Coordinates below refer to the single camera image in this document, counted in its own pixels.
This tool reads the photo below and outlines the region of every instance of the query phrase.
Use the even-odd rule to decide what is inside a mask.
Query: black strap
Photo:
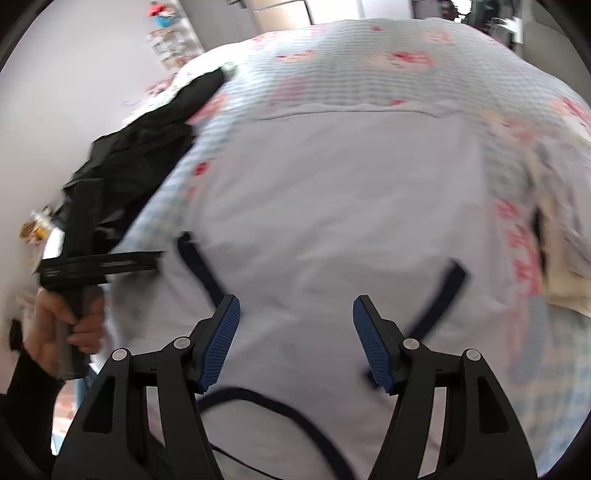
[[[355,480],[353,470],[332,441],[301,412],[289,405],[272,400],[247,388],[229,387],[201,397],[197,401],[197,407],[201,413],[205,413],[210,408],[235,400],[254,403],[292,420],[316,444],[337,480]]]
[[[211,444],[211,446],[212,446],[212,450],[214,450],[215,452],[221,453],[222,455],[225,455],[228,458],[231,458],[236,463],[240,463],[240,465],[243,465],[246,468],[249,468],[250,470],[253,470],[253,471],[257,472],[257,473],[260,473],[261,475],[265,475],[267,478],[271,478],[271,480],[282,480],[281,478],[279,478],[277,476],[269,475],[268,473],[265,473],[262,470],[259,470],[258,468],[254,468],[253,466],[248,465],[247,463],[243,462],[242,460],[239,460],[236,457],[234,457],[233,455],[230,455],[224,449],[221,449],[220,447],[215,446],[213,443]]]
[[[427,337],[446,314],[453,301],[460,293],[468,275],[469,274],[466,270],[464,270],[457,261],[451,261],[450,267],[443,275],[439,291],[435,295],[433,301],[414,323],[407,338],[414,338],[415,340],[422,342],[425,337]],[[374,375],[371,373],[371,370],[367,370],[364,376],[368,380],[372,389],[376,390],[379,387],[374,380]]]
[[[199,246],[193,240],[190,232],[185,232],[177,240],[178,254],[181,256],[185,265],[189,268],[193,275],[201,282],[213,306],[218,308],[225,295],[225,288],[217,280],[211,268],[203,258],[203,254],[199,250]]]

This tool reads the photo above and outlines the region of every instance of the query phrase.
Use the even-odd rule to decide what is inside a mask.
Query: white wall
[[[7,295],[31,286],[18,239],[31,210],[55,197],[90,143],[119,129],[152,82],[166,77],[145,40],[148,0],[55,0],[0,72],[0,320]],[[0,327],[0,391],[11,375]]]
[[[411,0],[362,0],[365,18],[406,20],[413,17]]]

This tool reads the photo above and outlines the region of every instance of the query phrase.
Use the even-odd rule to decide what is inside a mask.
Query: black jacket
[[[53,408],[63,385],[21,352],[8,392],[0,395],[0,465],[7,479],[51,477]]]

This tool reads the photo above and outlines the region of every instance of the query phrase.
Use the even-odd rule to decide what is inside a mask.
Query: beige fabric
[[[546,254],[546,301],[591,317],[591,278],[569,270],[566,240],[558,224],[558,201],[551,191],[541,187],[545,184],[545,169],[535,152],[529,152],[525,158],[525,167],[540,192],[538,206],[543,214],[544,245],[541,249]]]

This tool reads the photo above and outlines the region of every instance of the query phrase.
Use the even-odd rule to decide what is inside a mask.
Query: finger
[[[100,350],[100,343],[97,343],[92,346],[83,346],[79,348],[80,352],[86,353],[87,355],[94,355],[99,352]]]
[[[99,295],[95,298],[88,307],[88,313],[93,315],[95,313],[100,313],[103,316],[105,315],[105,296]]]
[[[88,315],[76,323],[73,330],[76,333],[95,332],[101,328],[104,322],[105,315],[102,313]]]
[[[88,332],[88,333],[72,333],[68,338],[67,342],[70,345],[84,347],[84,346],[92,346],[96,343],[100,342],[100,339],[103,336],[103,329],[99,327],[99,330],[95,332]]]
[[[69,323],[71,325],[76,323],[76,317],[70,310],[70,307],[66,303],[65,299],[52,291],[40,289],[37,293],[37,314],[40,317],[47,317],[47,313],[50,316],[61,320],[62,322]]]

